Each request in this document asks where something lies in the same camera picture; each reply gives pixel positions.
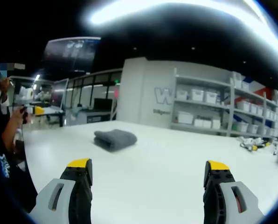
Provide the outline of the person's left hand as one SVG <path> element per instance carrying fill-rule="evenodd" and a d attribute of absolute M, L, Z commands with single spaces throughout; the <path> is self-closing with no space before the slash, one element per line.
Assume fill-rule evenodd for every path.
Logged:
<path fill-rule="evenodd" d="M 10 122 L 12 122 L 12 124 L 16 124 L 17 126 L 29 123 L 30 115 L 28 114 L 26 107 L 20 106 L 15 109 L 10 117 Z"/>

